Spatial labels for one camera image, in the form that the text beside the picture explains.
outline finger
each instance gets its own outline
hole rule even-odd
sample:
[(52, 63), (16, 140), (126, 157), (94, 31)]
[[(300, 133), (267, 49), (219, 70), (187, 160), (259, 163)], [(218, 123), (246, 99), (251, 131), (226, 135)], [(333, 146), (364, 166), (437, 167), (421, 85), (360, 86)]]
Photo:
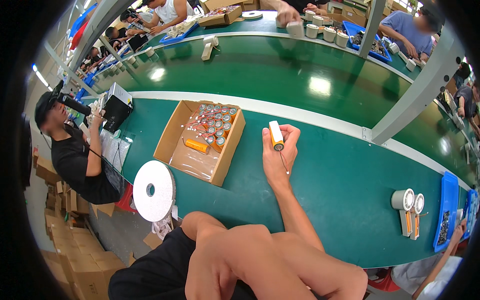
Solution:
[(262, 129), (262, 140), (264, 143), (264, 152), (272, 151), (273, 150), (272, 138), (270, 136), (270, 130), (268, 128)]

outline black shorts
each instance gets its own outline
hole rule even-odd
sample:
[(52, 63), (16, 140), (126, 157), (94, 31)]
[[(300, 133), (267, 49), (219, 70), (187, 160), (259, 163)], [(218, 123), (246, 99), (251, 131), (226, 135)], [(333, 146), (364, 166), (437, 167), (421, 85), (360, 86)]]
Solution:
[[(180, 227), (175, 228), (160, 246), (112, 276), (108, 286), (110, 300), (186, 299), (188, 263), (194, 250), (195, 241)], [(239, 280), (232, 299), (256, 297), (252, 289)]]

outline red stool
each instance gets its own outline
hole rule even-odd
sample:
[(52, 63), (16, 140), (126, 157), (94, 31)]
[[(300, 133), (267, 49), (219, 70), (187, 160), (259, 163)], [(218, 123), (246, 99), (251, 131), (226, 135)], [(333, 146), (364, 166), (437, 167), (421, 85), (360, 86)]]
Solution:
[(386, 277), (382, 281), (376, 282), (374, 280), (369, 279), (368, 285), (371, 286), (372, 288), (376, 288), (384, 292), (395, 292), (396, 290), (399, 290), (400, 287), (396, 285), (395, 282), (393, 282), (391, 273), (392, 273), (392, 268), (390, 267), (388, 268)]
[(120, 199), (120, 201), (115, 202), (115, 206), (117, 206), (117, 207), (119, 207), (123, 210), (129, 211), (129, 212), (138, 213), (138, 211), (136, 209), (133, 209), (133, 208), (130, 207), (130, 199), (133, 196), (133, 185), (131, 185), (129, 183), (127, 183), (127, 184), (128, 185), (125, 188), (125, 192), (123, 193), (122, 198)]

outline blue t-shirt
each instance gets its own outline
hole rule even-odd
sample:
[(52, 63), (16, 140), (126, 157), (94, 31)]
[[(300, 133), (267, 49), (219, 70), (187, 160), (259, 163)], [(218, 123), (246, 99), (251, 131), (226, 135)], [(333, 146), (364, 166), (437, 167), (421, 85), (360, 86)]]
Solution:
[[(411, 14), (396, 11), (383, 19), (380, 24), (388, 26), (403, 35), (415, 47), (417, 52), (425, 52), (425, 54), (430, 56), (430, 52), (432, 51), (432, 36), (418, 31), (413, 23), (413, 16)], [(405, 48), (405, 45), (401, 41), (392, 38), (391, 40), (398, 45), (400, 51), (405, 54), (407, 53), (407, 48)]]

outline white tank top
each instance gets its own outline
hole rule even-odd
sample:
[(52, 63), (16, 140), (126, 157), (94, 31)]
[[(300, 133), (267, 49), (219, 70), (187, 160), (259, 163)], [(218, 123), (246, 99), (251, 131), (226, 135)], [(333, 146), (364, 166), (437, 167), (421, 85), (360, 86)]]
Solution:
[[(193, 12), (193, 8), (191, 5), (187, 2), (187, 0), (184, 0), (187, 3), (187, 16), (193, 16), (195, 13)], [(165, 5), (163, 7), (158, 6), (155, 8), (155, 13), (157, 16), (162, 19), (163, 23), (167, 24), (173, 21), (177, 15), (177, 11), (175, 10), (175, 7), (173, 6), (173, 0), (167, 0), (165, 2)]]

